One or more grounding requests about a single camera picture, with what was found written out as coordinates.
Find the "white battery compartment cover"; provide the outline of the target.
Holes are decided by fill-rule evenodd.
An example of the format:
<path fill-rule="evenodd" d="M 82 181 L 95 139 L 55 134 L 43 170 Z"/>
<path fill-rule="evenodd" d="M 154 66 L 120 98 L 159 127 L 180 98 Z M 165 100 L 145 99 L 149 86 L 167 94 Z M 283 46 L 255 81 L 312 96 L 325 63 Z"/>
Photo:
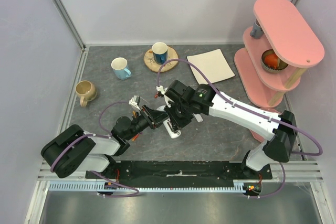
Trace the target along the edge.
<path fill-rule="evenodd" d="M 203 122 L 203 118 L 201 117 L 201 115 L 195 114 L 194 117 L 196 118 L 196 120 L 197 120 L 198 123 Z"/>

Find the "white remote control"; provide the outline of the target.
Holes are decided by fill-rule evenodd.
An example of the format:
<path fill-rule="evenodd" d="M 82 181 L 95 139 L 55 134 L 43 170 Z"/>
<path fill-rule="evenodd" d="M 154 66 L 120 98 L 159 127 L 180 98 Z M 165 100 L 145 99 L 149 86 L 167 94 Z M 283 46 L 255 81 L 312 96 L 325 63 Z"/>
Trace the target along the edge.
<path fill-rule="evenodd" d="M 175 139 L 175 138 L 178 138 L 179 136 L 181 136 L 181 131 L 180 130 L 173 131 L 173 126 L 172 126 L 172 122 L 171 122 L 170 117 L 168 117 L 165 121 L 163 121 L 163 125 L 164 125 L 165 129 L 167 130 L 170 138 Z"/>

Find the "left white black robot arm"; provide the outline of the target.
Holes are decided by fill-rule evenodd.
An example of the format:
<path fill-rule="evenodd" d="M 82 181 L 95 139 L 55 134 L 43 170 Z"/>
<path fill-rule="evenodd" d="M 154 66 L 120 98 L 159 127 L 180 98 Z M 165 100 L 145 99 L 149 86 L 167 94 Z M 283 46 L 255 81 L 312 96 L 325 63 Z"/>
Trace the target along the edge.
<path fill-rule="evenodd" d="M 157 129 L 168 118 L 165 111 L 144 105 L 131 118 L 118 118 L 108 135 L 89 133 L 73 124 L 46 144 L 40 154 L 59 178 L 66 178 L 77 170 L 91 169 L 103 178 L 111 178 L 115 165 L 110 159 L 122 155 L 130 147 L 129 140 L 148 127 Z"/>

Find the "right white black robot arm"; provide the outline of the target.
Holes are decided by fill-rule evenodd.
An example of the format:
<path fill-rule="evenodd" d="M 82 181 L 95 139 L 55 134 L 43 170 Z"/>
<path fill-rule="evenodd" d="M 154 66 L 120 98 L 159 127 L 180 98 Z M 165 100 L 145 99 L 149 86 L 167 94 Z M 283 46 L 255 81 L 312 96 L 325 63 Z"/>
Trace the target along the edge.
<path fill-rule="evenodd" d="M 262 143 L 247 152 L 240 166 L 245 178 L 254 178 L 272 161 L 289 162 L 297 135 L 292 129 L 296 124 L 293 113 L 278 114 L 255 108 L 209 84 L 193 89 L 175 80 L 167 88 L 158 86 L 156 89 L 166 102 L 163 110 L 169 118 L 164 125 L 172 138 L 177 137 L 193 118 L 201 121 L 202 115 L 213 116 L 239 124 L 262 137 Z"/>

